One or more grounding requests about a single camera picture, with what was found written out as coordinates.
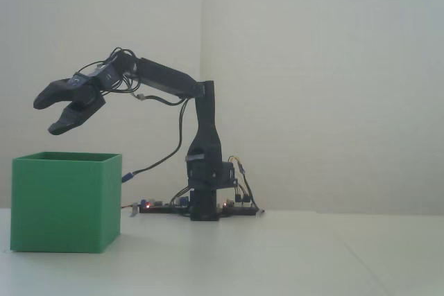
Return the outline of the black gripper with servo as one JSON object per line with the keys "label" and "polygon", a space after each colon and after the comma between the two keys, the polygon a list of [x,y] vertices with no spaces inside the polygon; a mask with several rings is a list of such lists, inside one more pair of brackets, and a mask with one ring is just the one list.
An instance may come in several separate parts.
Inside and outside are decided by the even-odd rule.
{"label": "black gripper with servo", "polygon": [[49,126],[50,134],[61,135],[81,126],[105,105],[100,73],[99,69],[88,74],[76,72],[71,79],[51,82],[37,95],[33,102],[33,107],[37,110],[59,102],[70,102],[63,109],[60,118]]}

